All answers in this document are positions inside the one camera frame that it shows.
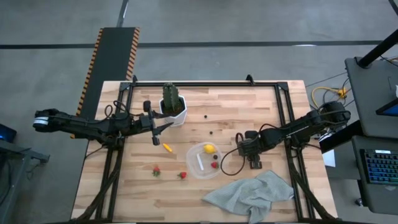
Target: concrete floor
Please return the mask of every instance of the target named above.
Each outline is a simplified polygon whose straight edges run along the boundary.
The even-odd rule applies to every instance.
[[[93,43],[98,29],[114,27],[122,0],[0,2],[0,44]],[[140,42],[381,40],[396,29],[387,0],[195,1],[130,0],[124,26],[141,27]],[[345,71],[344,59],[374,46],[223,47],[139,49],[140,80],[304,80],[307,85]],[[18,130],[16,143],[51,154],[25,181],[13,223],[68,220],[87,141],[65,133],[36,133],[35,110],[76,111],[92,49],[0,50],[0,123]],[[385,56],[398,55],[394,47]],[[346,75],[308,87],[339,88]],[[322,102],[320,91],[316,100]],[[358,118],[355,104],[347,107]],[[353,200],[356,182],[330,179],[339,217],[395,223]]]

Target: butcher block tabletop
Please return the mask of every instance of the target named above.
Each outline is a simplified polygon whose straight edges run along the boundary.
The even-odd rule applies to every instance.
[[[286,81],[289,84],[294,115],[297,118],[310,111],[304,82]],[[103,119],[106,105],[112,105],[118,97],[120,82],[104,82],[96,119]],[[190,175],[186,165],[187,151],[200,142],[212,142],[222,155],[235,149],[235,134],[247,130],[258,130],[262,124],[280,126],[280,119],[273,87],[266,86],[211,86],[179,87],[187,104],[187,117],[182,126],[167,128],[160,136],[160,145],[152,145],[151,133],[138,134],[126,139],[119,178],[118,194],[114,210],[114,222],[247,222],[245,216],[230,214],[202,200],[209,192],[235,180],[254,178],[261,172],[272,170],[290,185],[284,144],[261,154],[262,169],[251,170],[245,163],[243,170],[235,176],[220,173],[212,179],[196,179]],[[282,102],[285,117],[287,107]],[[162,87],[135,87],[133,90],[132,114],[142,113],[142,104],[151,100],[152,109],[159,111]],[[164,124],[162,119],[157,125]],[[173,152],[166,151],[162,143]],[[98,149],[99,143],[91,141],[87,154]],[[106,150],[102,149],[88,157],[83,165],[80,183],[72,212],[72,218],[81,215],[98,193],[103,175]],[[307,147],[303,150],[311,191],[333,216],[337,216],[330,190],[325,165],[319,149]],[[224,161],[226,172],[236,172],[243,159],[235,151]],[[159,167],[161,174],[152,175]],[[180,180],[177,174],[187,172]],[[108,198],[104,211],[107,211]],[[308,217],[305,199],[300,191],[304,217]],[[294,200],[274,202],[264,222],[297,221]]]

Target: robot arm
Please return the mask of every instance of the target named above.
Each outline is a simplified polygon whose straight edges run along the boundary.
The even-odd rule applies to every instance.
[[[159,145],[158,134],[172,125],[172,123],[156,127],[154,119],[165,118],[167,115],[158,114],[150,107],[150,101],[144,102],[144,112],[139,119],[134,120],[126,111],[112,114],[102,120],[86,119],[69,115],[56,109],[36,111],[33,127],[38,132],[52,133],[63,131],[74,134],[76,138],[97,140],[102,145],[111,145],[120,136],[152,131],[152,142]]]
[[[292,147],[303,147],[314,134],[320,133],[325,128],[331,130],[340,128],[350,117],[351,113],[346,111],[341,103],[324,104],[319,110],[310,111],[282,127],[267,128],[259,132],[246,131],[244,133],[246,139],[237,142],[239,155],[248,157],[251,169],[261,169],[260,153],[275,148],[287,138],[291,138]]]

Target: lemon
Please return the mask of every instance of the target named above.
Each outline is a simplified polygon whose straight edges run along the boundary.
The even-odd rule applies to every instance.
[[[211,144],[204,145],[203,148],[207,154],[213,154],[217,151],[216,148]]]

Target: gray cloth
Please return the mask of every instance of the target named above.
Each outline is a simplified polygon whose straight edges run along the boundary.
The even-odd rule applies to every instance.
[[[203,200],[237,215],[249,215],[257,223],[271,210],[271,203],[293,198],[293,188],[273,171],[254,179],[242,179],[210,192]]]

